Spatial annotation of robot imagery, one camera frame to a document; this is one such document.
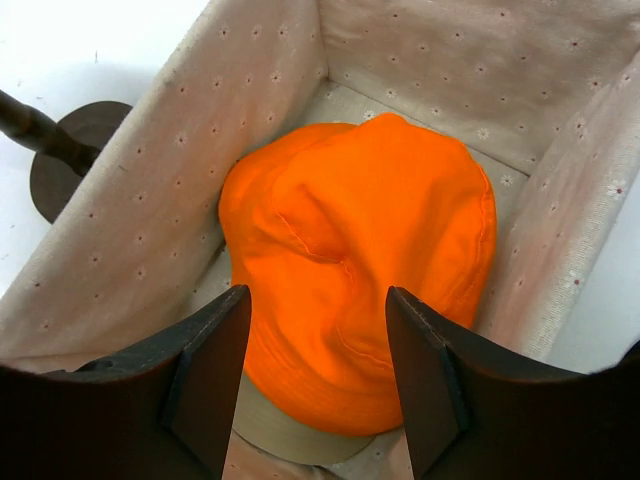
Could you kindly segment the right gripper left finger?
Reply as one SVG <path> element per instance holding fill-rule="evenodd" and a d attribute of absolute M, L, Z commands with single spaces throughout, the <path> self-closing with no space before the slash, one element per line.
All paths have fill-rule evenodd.
<path fill-rule="evenodd" d="M 247 287 L 76 371 L 1 370 L 5 479 L 219 479 L 251 318 Z"/>

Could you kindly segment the orange hat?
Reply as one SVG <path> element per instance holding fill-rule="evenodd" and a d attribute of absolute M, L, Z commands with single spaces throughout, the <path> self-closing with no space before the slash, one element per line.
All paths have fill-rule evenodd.
<path fill-rule="evenodd" d="M 345 436 L 402 422 L 389 288 L 470 327 L 498 225 L 466 146 L 391 113 L 308 125 L 247 155 L 219 219 L 232 280 L 251 294 L 247 376 L 286 415 Z"/>

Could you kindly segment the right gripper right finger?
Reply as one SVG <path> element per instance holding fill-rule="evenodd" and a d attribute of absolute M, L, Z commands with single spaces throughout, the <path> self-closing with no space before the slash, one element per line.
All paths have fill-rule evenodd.
<path fill-rule="evenodd" d="M 635 479 L 639 351 L 591 374 L 506 349 L 402 288 L 386 325 L 417 479 Z"/>

